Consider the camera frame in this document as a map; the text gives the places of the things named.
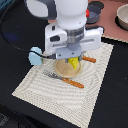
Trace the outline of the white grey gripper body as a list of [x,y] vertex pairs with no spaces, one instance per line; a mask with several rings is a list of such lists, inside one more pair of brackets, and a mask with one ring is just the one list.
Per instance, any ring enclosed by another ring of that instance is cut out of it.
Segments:
[[102,26],[83,26],[77,30],[64,30],[56,22],[45,28],[45,52],[55,59],[80,57],[84,51],[101,46]]

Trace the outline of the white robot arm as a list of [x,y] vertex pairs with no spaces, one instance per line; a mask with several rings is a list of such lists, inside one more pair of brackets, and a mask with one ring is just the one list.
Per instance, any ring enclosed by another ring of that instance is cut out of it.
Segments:
[[35,17],[52,20],[45,28],[45,52],[48,59],[80,57],[84,51],[101,46],[102,26],[85,27],[88,0],[25,0]]

